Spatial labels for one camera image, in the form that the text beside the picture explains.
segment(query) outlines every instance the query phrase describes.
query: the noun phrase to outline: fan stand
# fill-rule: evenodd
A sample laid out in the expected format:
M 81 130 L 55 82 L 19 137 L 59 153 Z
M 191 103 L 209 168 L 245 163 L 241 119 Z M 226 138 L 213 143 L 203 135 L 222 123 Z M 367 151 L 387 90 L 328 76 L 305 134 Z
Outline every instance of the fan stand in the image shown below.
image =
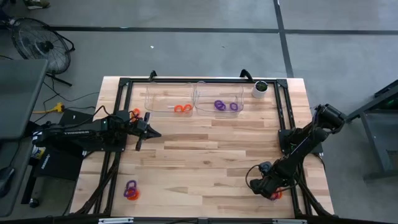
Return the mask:
M 45 42 L 39 43 L 39 48 L 40 48 L 40 50 L 42 50 L 43 52 L 46 52 L 46 53 L 47 53 L 47 52 L 49 52 L 50 49 L 53 49 L 54 46 L 53 46 L 53 44 L 52 44 L 51 42 L 45 41 Z M 54 74 L 46 73 L 45 75 L 48 76 L 48 77 L 50 77 L 50 78 L 52 78 L 52 79 L 54 79 L 54 80 L 57 81 L 57 82 L 63 83 L 63 84 L 65 84 L 65 85 L 69 86 L 69 87 L 72 86 L 71 83 L 68 83 L 68 82 L 66 82 L 65 80 L 62 80 L 62 79 L 60 79 L 60 78 L 55 77 Z
M 50 73 L 46 73 L 45 75 L 48 76 L 48 77 L 50 77 L 50 78 L 52 78 L 52 79 L 54 79 L 54 80 L 57 81 L 57 82 L 63 83 L 63 84 L 65 84 L 65 85 L 69 86 L 69 87 L 72 86 L 71 83 L 68 83 L 67 81 L 62 80 L 62 79 L 60 79 L 60 78 L 57 78 L 57 77 L 55 77 L 55 75 L 52 75 L 52 74 L 50 74 Z

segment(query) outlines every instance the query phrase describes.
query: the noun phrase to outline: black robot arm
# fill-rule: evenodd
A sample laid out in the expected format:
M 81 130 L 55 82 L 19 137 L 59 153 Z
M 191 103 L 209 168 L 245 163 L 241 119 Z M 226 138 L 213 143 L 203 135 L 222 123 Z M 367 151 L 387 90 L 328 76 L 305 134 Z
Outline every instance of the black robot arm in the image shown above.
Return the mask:
M 320 206 L 308 187 L 302 183 L 296 170 L 297 166 L 303 162 L 304 157 L 323 142 L 329 134 L 335 134 L 342 129 L 345 118 L 346 116 L 342 112 L 328 104 L 317 106 L 312 122 L 304 128 L 295 128 L 286 137 L 285 141 L 292 148 L 291 152 L 276 160 L 273 165 L 270 162 L 259 164 L 262 179 L 250 181 L 249 187 L 252 191 L 265 198 L 274 199 L 274 194 L 279 191 L 279 188 L 294 187 L 289 185 L 295 179 L 303 194 L 309 198 L 315 211 L 319 215 L 330 215 Z
M 59 150 L 72 150 L 78 146 L 84 151 L 118 151 L 124 150 L 128 134 L 138 136 L 136 150 L 141 148 L 142 141 L 162 135 L 148 124 L 150 114 L 144 118 L 134 118 L 132 122 L 128 111 L 118 111 L 95 121 L 74 125 L 46 123 L 37 128 L 32 143 L 39 147 L 55 147 Z

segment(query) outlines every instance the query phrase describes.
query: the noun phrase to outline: black metal frame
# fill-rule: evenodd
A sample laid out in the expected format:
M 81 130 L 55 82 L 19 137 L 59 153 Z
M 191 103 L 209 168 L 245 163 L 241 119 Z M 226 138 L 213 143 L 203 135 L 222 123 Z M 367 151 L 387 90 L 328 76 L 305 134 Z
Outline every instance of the black metal frame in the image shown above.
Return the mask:
M 392 82 L 390 85 L 384 87 L 374 94 L 375 99 L 366 103 L 364 106 L 355 110 L 347 116 L 346 122 L 350 123 L 355 118 L 361 118 L 366 135 L 371 149 L 375 152 L 374 157 L 377 159 L 381 171 L 364 175 L 364 180 L 375 180 L 385 177 L 398 176 L 398 169 L 396 169 L 391 161 L 389 153 L 385 149 L 380 149 L 376 146 L 375 135 L 373 135 L 367 119 L 368 115 L 372 113 L 394 113 L 396 110 L 381 110 L 381 106 L 385 105 L 391 100 L 398 98 L 398 80 Z
M 295 122 L 294 122 L 294 116 L 293 116 L 293 111 L 292 111 L 292 104 L 290 102 L 290 95 L 289 95 L 289 88 L 287 85 L 287 80 L 286 79 L 263 79 L 263 78 L 253 78 L 250 73 L 246 70 L 242 70 L 241 74 L 239 76 L 240 78 L 236 79 L 231 79 L 231 78 L 161 78 L 158 77 L 155 71 L 152 71 L 149 78 L 120 78 L 119 79 L 119 84 L 118 84 L 118 92 L 116 94 L 116 100 L 114 104 L 114 109 L 113 113 L 116 113 L 120 109 L 121 105 L 121 97 L 122 97 L 122 92 L 123 88 L 126 86 L 127 87 L 127 93 L 126 93 L 126 99 L 124 100 L 124 110 L 128 110 L 130 106 L 130 99 L 131 99 L 131 94 L 132 94 L 132 88 L 134 83 L 149 83 L 149 82 L 157 82 L 157 83 L 196 83 L 196 82 L 207 82 L 207 83 L 255 83 L 256 81 L 262 80 L 267 82 L 269 85 L 274 85 L 274 90 L 275 90 L 275 98 L 276 98 L 276 103 L 277 103 L 277 111 L 278 111 L 278 117 L 279 117 L 279 124 L 280 128 L 282 130 L 286 129 L 285 125 L 285 119 L 284 119 L 284 111 L 282 108 L 282 103 L 280 99 L 280 87 L 284 91 L 284 96 L 285 96 L 285 101 L 286 101 L 286 109 L 287 109 L 287 116 L 289 117 L 289 123 L 290 123 L 290 128 L 295 127 Z M 99 185 L 105 186 L 107 184 L 104 183 L 106 181 L 106 177 L 108 177 L 108 166 L 109 166 L 109 160 L 111 157 L 112 152 L 105 152 L 104 155 L 104 161 L 103 161 L 103 166 L 101 170 L 101 175 L 100 175 L 100 180 L 99 180 Z M 115 157 L 114 157 L 114 165 L 116 166 L 116 172 L 113 174 L 111 178 L 111 183 L 109 187 L 109 192 L 108 192 L 108 199 L 106 202 L 106 207 L 104 209 L 105 214 L 110 214 L 113 206 L 113 198 L 114 198 L 114 191 L 116 187 L 116 180 L 118 178 L 118 167 L 120 163 L 120 158 L 121 158 L 121 152 L 115 152 Z M 300 175 L 304 176 L 303 173 L 303 167 L 300 166 L 298 168 L 298 172 Z M 291 189 L 292 193 L 292 204 L 293 204 L 293 210 L 295 216 L 301 215 L 302 212 L 299 207 L 299 200 L 297 197 L 297 191 L 296 188 Z M 96 199 L 95 205 L 94 205 L 94 214 L 99 214 L 100 213 L 100 208 L 101 208 L 101 202 L 102 202 L 102 196 L 103 193 L 100 193 L 98 198 Z M 306 214 L 311 215 L 311 206 L 308 202 L 308 200 L 305 198 L 305 211 Z
M 61 217 L 45 217 L 45 218 L 31 218 L 25 220 L 10 220 L 5 221 L 4 224 L 97 224 L 99 219 L 109 218 L 108 214 L 90 214 L 90 215 L 68 215 Z M 322 224 L 379 224 L 380 222 L 352 220 L 338 217 L 322 217 L 313 215 L 299 215 L 296 219 L 283 218 L 160 218 L 160 217 L 132 217 L 133 223 L 185 223 L 195 222 L 197 224 L 306 224 L 306 223 L 322 223 Z

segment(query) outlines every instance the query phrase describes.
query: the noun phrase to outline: transparent container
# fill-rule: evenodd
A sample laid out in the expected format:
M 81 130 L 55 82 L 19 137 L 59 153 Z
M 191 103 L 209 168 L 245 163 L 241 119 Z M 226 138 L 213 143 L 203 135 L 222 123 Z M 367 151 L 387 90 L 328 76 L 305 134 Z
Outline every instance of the transparent container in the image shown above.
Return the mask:
M 216 101 L 225 105 L 224 110 L 216 108 Z M 236 117 L 243 110 L 243 86 L 238 84 L 214 84 L 198 82 L 194 95 L 195 108 L 199 115 Z
M 147 86 L 145 109 L 156 116 L 192 116 L 194 91 L 192 83 L 152 82 Z

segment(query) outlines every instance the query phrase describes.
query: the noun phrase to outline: gray floor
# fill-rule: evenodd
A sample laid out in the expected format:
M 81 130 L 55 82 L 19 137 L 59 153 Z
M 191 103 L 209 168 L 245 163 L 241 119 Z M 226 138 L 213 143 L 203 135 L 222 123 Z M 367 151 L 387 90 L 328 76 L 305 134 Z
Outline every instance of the gray floor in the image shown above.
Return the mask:
M 277 28 L 271 0 L 64 0 L 28 11 L 19 3 L 13 15 L 49 24 L 120 27 Z M 393 0 L 280 0 L 287 29 L 398 29 Z M 72 64 L 60 75 L 73 83 L 56 89 L 69 99 L 98 91 L 105 75 L 236 76 L 248 69 L 257 77 L 286 77 L 277 34 L 194 34 L 132 32 L 62 32 L 74 41 Z M 288 35 L 295 77 L 304 78 L 310 105 L 331 103 L 349 113 L 397 79 L 398 36 Z M 0 31 L 0 54 L 20 58 L 6 31 Z M 43 87 L 35 108 L 52 96 Z M 91 106 L 96 96 L 68 103 Z M 58 121 L 59 114 L 48 119 Z M 323 143 L 326 176 L 335 213 L 345 218 L 398 223 L 398 179 L 365 183 L 364 174 L 379 168 L 359 120 Z M 18 206 L 9 218 L 60 215 L 73 184 L 41 180 L 36 187 L 42 205 Z M 59 192 L 58 201 L 52 199 Z

